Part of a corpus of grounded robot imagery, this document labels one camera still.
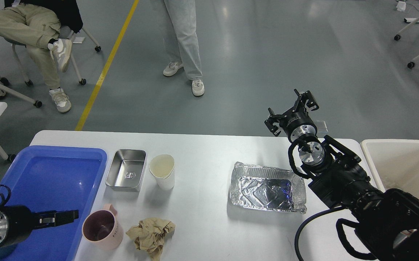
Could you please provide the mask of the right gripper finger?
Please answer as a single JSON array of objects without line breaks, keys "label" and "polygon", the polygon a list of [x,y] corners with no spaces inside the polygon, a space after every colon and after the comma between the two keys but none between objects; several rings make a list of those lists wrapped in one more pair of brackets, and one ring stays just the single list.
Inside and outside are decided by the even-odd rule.
[{"label": "right gripper finger", "polygon": [[293,90],[297,95],[294,106],[291,108],[291,116],[309,117],[309,111],[316,111],[319,105],[310,91],[300,93],[297,89]]},{"label": "right gripper finger", "polygon": [[278,137],[286,127],[286,115],[275,114],[271,108],[268,108],[268,111],[270,115],[268,119],[264,121],[264,123],[271,134]]}]

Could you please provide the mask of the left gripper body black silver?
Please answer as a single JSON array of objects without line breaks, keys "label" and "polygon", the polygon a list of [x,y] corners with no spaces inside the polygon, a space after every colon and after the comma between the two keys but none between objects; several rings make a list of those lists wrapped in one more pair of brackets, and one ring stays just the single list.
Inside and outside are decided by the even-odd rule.
[{"label": "left gripper body black silver", "polygon": [[23,205],[0,208],[0,248],[26,240],[34,228],[33,213]]}]

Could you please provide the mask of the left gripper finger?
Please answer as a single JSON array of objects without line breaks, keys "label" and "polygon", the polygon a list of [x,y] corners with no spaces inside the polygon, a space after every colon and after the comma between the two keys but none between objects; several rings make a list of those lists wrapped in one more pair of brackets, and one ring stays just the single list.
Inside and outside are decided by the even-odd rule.
[{"label": "left gripper finger", "polygon": [[37,227],[57,227],[73,223],[79,218],[79,210],[37,212]]}]

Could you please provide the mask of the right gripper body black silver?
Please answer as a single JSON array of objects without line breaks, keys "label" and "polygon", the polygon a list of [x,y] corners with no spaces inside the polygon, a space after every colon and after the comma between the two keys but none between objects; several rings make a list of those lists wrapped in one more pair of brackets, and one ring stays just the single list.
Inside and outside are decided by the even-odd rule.
[{"label": "right gripper body black silver", "polygon": [[284,131],[289,142],[294,142],[302,136],[304,136],[303,138],[309,136],[317,137],[317,126],[308,113],[297,112],[288,116]]}]

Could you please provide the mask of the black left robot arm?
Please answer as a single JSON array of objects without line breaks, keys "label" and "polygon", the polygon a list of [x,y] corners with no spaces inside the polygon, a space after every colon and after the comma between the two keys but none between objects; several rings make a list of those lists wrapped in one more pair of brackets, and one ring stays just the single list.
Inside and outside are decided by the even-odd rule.
[{"label": "black left robot arm", "polygon": [[63,226],[79,218],[78,210],[32,212],[25,205],[7,206],[11,189],[0,185],[0,248],[25,241],[33,230]]}]

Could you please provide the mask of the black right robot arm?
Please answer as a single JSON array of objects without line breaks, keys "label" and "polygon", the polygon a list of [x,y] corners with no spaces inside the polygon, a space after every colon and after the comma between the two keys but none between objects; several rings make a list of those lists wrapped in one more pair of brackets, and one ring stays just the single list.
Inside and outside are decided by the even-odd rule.
[{"label": "black right robot arm", "polygon": [[298,259],[303,260],[299,238],[304,227],[315,218],[348,209],[356,221],[340,218],[336,230],[350,256],[364,261],[419,261],[419,199],[397,188],[380,191],[355,152],[329,135],[320,141],[308,113],[319,108],[314,96],[310,91],[294,92],[294,105],[282,114],[269,108],[264,123],[274,136],[286,133],[292,171],[312,180],[308,187],[328,207],[297,229]]}]

